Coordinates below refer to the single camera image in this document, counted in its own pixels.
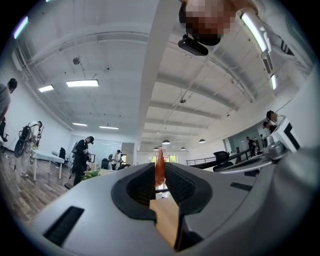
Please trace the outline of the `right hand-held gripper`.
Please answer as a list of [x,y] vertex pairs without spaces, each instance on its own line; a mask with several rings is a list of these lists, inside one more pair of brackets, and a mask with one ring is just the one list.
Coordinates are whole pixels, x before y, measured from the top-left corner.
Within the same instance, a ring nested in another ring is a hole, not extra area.
[[298,137],[286,116],[269,136],[263,138],[263,154],[271,160],[280,160],[299,149]]

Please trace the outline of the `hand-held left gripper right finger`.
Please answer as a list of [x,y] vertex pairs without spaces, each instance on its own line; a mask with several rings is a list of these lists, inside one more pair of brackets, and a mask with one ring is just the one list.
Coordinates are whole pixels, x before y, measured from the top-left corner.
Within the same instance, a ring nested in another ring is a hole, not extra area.
[[167,162],[164,172],[165,184],[179,208],[180,217],[201,212],[211,200],[211,185],[188,172],[186,166]]

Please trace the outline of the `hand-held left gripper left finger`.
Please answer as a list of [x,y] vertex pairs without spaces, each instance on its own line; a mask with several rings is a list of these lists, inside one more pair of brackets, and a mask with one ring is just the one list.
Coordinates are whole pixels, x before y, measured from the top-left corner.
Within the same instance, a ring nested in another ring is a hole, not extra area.
[[150,209],[155,189],[155,164],[146,163],[133,168],[134,171],[130,171],[113,185],[113,203],[130,219],[155,221],[156,213]]

